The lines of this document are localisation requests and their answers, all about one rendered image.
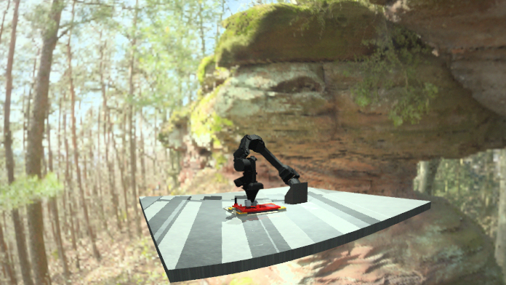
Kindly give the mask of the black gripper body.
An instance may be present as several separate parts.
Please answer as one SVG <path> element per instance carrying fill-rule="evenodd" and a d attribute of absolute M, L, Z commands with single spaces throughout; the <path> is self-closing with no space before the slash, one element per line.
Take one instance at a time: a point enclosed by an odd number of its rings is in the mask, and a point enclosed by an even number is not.
<path fill-rule="evenodd" d="M 257 180 L 256 180 L 256 175 L 257 175 L 256 170 L 254 170 L 254 171 L 245 171 L 243 173 L 243 175 L 245 176 L 245 174 L 249 178 L 249 184 L 246 184 L 246 183 L 243 184 L 243 188 L 249 188 L 250 190 L 264 189 L 264 185 L 261 182 L 257 182 Z"/>

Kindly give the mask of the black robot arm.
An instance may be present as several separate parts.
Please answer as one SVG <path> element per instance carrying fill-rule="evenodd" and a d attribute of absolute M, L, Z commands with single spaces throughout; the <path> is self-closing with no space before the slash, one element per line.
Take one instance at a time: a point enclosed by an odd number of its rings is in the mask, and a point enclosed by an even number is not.
<path fill-rule="evenodd" d="M 300 182 L 298 172 L 290 166 L 283 165 L 266 147 L 262 138 L 258 135 L 245 135 L 241 139 L 238 150 L 233 154 L 234 164 L 233 167 L 237 172 L 254 171 L 256 170 L 256 160 L 254 156 L 246 158 L 250 151 L 260 153 L 266 158 L 279 172 L 279 177 L 286 185 L 290 187 L 292 184 Z M 243 184 L 249 184 L 249 178 L 245 174 L 234 180 L 235 186 L 238 188 Z"/>

